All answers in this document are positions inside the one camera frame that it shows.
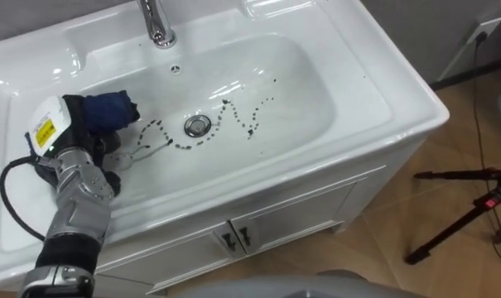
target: drain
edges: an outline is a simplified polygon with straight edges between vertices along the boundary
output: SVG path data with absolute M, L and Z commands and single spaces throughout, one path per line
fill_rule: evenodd
M 184 132 L 190 137 L 202 137 L 211 129 L 211 121 L 204 115 L 189 117 L 184 123 Z

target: cabinet door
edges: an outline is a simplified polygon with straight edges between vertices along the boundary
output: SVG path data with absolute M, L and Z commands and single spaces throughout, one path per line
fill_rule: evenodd
M 230 220 L 248 254 L 340 224 L 338 211 L 357 181 L 329 185 Z
M 228 223 L 220 223 L 140 253 L 132 261 L 102 272 L 164 288 L 221 267 L 245 253 Z

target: white ceramic sink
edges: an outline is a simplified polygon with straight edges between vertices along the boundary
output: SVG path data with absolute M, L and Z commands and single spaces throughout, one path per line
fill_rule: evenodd
M 27 155 L 23 133 L 41 100 L 126 89 L 142 118 L 104 163 L 123 180 L 112 242 L 448 117 L 359 2 L 195 1 L 168 1 L 178 36 L 170 50 L 148 40 L 134 2 L 0 42 L 0 170 Z M 211 119 L 207 135 L 184 133 L 193 115 Z M 13 171 L 7 189 L 45 233 L 53 190 L 30 167 Z M 0 204 L 0 260 L 9 259 L 0 271 L 28 266 L 39 246 Z

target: floor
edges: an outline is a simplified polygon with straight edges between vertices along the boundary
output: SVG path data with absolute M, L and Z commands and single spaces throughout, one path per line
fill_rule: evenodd
M 489 241 L 493 231 L 483 216 L 409 266 L 402 261 L 416 248 L 472 208 L 483 183 L 413 180 L 418 171 L 479 169 L 473 120 L 472 82 L 437 92 L 450 110 L 449 122 L 428 138 L 345 232 L 316 233 L 255 257 L 174 286 L 170 296 L 208 281 L 269 274 L 315 274 L 350 269 L 370 281 L 429 297 L 501 298 L 501 261 Z M 501 168 L 501 70 L 479 79 L 479 117 L 485 162 Z M 0 293 L 0 297 L 13 297 Z

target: cable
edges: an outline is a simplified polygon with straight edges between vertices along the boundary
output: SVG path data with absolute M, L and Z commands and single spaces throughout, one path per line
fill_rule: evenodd
M 5 180 L 7 178 L 7 174 L 9 171 L 17 166 L 24 165 L 24 164 L 31 164 L 36 161 L 36 158 L 34 156 L 26 156 L 22 158 L 18 158 L 14 161 L 9 162 L 7 166 L 5 166 L 2 170 L 2 174 L 0 175 L 0 196 L 2 196 L 2 202 L 7 211 L 9 211 L 9 214 L 12 216 L 12 219 L 14 219 L 17 224 L 19 224 L 26 232 L 34 236 L 35 238 L 44 241 L 44 236 L 34 229 L 32 229 L 30 226 L 25 223 L 20 216 L 18 216 L 17 211 L 12 207 L 11 202 L 9 202 L 9 198 L 7 197 L 7 192 L 5 191 Z
M 475 126 L 476 126 L 476 133 L 477 133 L 477 139 L 478 139 L 478 145 L 479 145 L 479 157 L 480 157 L 480 165 L 482 166 L 482 170 L 485 170 L 485 158 L 484 158 L 484 145 L 482 143 L 482 132 L 480 130 L 480 121 L 479 121 L 479 115 L 478 115 L 478 54 L 479 54 L 479 48 L 482 42 L 488 37 L 488 35 L 485 32 L 480 33 L 476 39 L 476 45 L 475 45 L 475 53 L 473 57 L 473 114 L 475 117 Z M 489 182 L 485 181 L 485 187 L 490 192 L 489 188 Z M 495 221 L 497 222 L 497 225 L 500 226 L 500 219 L 499 219 L 499 214 L 497 213 L 496 209 L 493 209 L 493 214 L 495 217 Z M 497 249 L 497 246 L 495 243 L 492 243 L 493 249 L 497 256 L 501 260 L 501 254 L 499 250 Z

